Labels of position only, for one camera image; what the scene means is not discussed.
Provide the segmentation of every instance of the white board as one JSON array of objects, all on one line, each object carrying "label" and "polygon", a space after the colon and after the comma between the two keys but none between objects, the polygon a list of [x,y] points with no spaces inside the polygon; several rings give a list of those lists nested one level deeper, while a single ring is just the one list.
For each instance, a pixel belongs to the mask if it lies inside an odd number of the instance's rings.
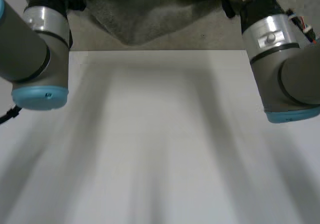
[{"label": "white board", "polygon": [[320,223],[320,118],[269,123],[244,51],[69,66],[64,108],[0,126],[0,223]]}]

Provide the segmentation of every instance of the gray floor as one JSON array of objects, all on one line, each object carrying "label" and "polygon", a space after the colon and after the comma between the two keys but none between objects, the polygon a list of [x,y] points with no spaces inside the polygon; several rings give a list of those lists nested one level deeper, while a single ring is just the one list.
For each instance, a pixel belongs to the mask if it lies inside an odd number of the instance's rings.
[{"label": "gray floor", "polygon": [[[25,0],[6,0],[19,14]],[[320,34],[320,0],[278,0],[284,9],[294,8]],[[228,19],[222,9],[175,33],[167,34],[141,46],[127,46],[110,36],[95,23],[89,11],[68,15],[73,34],[73,51],[106,50],[242,50],[240,20]],[[295,28],[301,46],[308,42]]]}]

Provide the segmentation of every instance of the gray cloth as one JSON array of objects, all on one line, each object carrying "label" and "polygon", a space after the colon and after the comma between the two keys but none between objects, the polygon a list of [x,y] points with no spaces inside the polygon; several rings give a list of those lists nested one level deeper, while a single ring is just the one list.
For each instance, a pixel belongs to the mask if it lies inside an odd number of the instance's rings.
[{"label": "gray cloth", "polygon": [[220,6],[217,0],[87,0],[96,20],[126,45],[180,30]]}]

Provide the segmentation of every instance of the gray cylindrical joint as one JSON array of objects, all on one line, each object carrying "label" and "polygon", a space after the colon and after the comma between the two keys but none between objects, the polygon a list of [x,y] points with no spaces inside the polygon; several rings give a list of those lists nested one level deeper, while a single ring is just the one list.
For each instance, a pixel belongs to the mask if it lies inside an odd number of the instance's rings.
[{"label": "gray cylindrical joint", "polygon": [[0,19],[0,76],[15,82],[26,79],[45,65],[47,45],[4,2]]},{"label": "gray cylindrical joint", "polygon": [[277,51],[251,65],[265,112],[280,113],[308,108],[289,99],[279,85],[279,70],[282,63],[298,50],[291,48]]},{"label": "gray cylindrical joint", "polygon": [[281,80],[294,99],[310,105],[320,104],[320,43],[286,60]]}]

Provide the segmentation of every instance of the light blue end cap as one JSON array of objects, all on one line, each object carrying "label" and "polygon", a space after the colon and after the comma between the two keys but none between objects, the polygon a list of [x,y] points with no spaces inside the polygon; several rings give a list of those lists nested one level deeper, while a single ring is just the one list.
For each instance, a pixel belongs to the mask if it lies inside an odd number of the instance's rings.
[{"label": "light blue end cap", "polygon": [[265,114],[269,122],[271,123],[295,122],[318,116],[320,114],[320,106],[305,110],[292,110],[287,112],[266,112]]},{"label": "light blue end cap", "polygon": [[2,17],[4,12],[5,12],[5,1],[4,0],[0,0],[0,18]]},{"label": "light blue end cap", "polygon": [[60,86],[28,86],[12,91],[14,103],[24,109],[49,111],[62,108],[68,100],[68,89]]}]

